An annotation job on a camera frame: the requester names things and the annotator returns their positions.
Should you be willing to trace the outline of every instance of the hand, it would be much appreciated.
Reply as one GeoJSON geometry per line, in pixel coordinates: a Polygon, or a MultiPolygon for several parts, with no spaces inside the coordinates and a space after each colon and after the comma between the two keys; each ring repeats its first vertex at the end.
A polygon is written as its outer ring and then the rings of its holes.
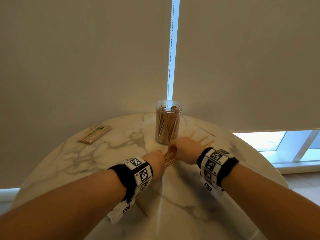
{"type": "Polygon", "coordinates": [[[151,165],[153,170],[152,179],[157,180],[162,177],[165,172],[165,157],[161,150],[145,154],[142,159],[151,165]]]}
{"type": "Polygon", "coordinates": [[[170,141],[168,152],[173,153],[176,160],[181,160],[187,164],[196,164],[204,149],[206,147],[199,142],[189,137],[180,137],[170,141]]]}

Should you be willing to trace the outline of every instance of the jar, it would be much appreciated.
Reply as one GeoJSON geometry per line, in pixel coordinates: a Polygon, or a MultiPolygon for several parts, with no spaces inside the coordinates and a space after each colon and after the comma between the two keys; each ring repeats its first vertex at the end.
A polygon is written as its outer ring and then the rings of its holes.
{"type": "Polygon", "coordinates": [[[159,101],[155,111],[155,140],[168,145],[178,137],[179,122],[182,107],[172,100],[159,101]]]}

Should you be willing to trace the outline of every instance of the white tabletop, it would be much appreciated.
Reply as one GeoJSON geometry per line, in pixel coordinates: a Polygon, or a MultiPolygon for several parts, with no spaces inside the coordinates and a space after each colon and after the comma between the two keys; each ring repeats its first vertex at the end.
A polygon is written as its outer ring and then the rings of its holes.
{"type": "MultiPolygon", "coordinates": [[[[30,174],[13,203],[17,207],[71,181],[108,169],[116,162],[142,156],[167,146],[155,140],[155,113],[132,114],[103,122],[112,129],[91,145],[78,143],[87,128],[54,149],[30,174]]],[[[205,121],[182,116],[179,135],[217,140],[239,161],[288,186],[281,174],[260,153],[240,138],[205,121]]],[[[174,162],[162,180],[153,181],[137,197],[126,215],[111,225],[105,218],[86,239],[265,239],[253,222],[225,192],[213,198],[200,183],[199,168],[174,162]]]]}

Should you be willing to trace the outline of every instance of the person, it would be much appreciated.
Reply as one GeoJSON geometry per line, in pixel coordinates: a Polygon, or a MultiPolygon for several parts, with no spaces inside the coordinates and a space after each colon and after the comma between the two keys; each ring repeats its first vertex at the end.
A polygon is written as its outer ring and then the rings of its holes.
{"type": "MultiPolygon", "coordinates": [[[[206,148],[182,137],[168,151],[177,160],[196,164],[206,148]]],[[[143,156],[162,177],[161,151],[143,156]]],[[[237,163],[222,178],[222,188],[268,239],[320,239],[320,207],[294,191],[237,163]]],[[[47,192],[0,218],[0,239],[84,239],[124,198],[126,188],[112,169],[83,177],[47,192]]]]}

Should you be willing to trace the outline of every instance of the tile floor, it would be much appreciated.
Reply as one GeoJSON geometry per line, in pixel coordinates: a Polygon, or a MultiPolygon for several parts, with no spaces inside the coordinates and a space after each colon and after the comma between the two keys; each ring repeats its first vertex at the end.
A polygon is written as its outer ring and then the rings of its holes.
{"type": "MultiPolygon", "coordinates": [[[[291,189],[320,206],[320,172],[285,174],[291,189]]],[[[0,215],[10,209],[11,202],[0,203],[0,215]]]]}

